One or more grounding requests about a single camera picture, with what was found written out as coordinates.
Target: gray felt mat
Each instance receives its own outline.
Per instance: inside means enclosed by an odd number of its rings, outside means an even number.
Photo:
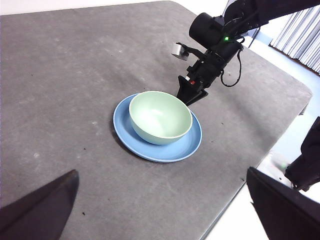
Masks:
[[[203,131],[193,156],[135,156],[115,134],[114,109],[146,90],[177,93],[193,62],[170,52],[200,47],[188,36],[194,18],[171,1],[2,16],[2,205],[77,169],[62,240],[200,239],[311,91],[245,48],[239,84],[217,79],[190,106]],[[238,60],[225,71],[234,81]]]

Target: white wall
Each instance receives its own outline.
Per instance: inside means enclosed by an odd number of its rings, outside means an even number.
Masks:
[[[21,14],[59,9],[76,9],[156,0],[0,0],[0,14]],[[228,0],[175,0],[195,14],[206,12],[211,16],[219,16],[224,12]]]
[[[270,20],[267,25],[263,25],[261,27],[261,32],[274,39],[285,27],[290,16],[291,14]]]

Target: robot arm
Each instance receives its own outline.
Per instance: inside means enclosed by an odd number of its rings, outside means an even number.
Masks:
[[[177,43],[172,54],[182,60],[187,60],[189,54],[194,54],[198,60],[187,68],[186,77],[178,76],[179,91],[177,98],[186,105],[208,95],[205,91],[212,82],[224,73],[228,62],[237,54],[240,62],[240,52],[243,50],[241,34],[258,28],[269,20],[301,11],[320,4],[320,0],[237,0],[225,11],[224,16],[211,17],[207,13],[198,15],[189,29],[189,36],[207,50],[201,53],[182,43]]]

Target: table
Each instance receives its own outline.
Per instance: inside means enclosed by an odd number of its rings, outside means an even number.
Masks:
[[[2,16],[2,204],[77,169],[62,240],[203,239],[311,91],[245,48],[239,84],[217,79],[190,106],[203,131],[192,157],[133,155],[113,111],[134,93],[176,94],[188,63],[170,52],[175,42],[199,48],[188,36],[194,18],[170,1]],[[238,70],[233,59],[231,82]]]

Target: green bowl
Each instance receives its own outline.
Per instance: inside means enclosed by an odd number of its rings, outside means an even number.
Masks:
[[[178,98],[161,91],[145,91],[130,102],[129,114],[135,132],[149,143],[171,144],[192,126],[189,108]]]

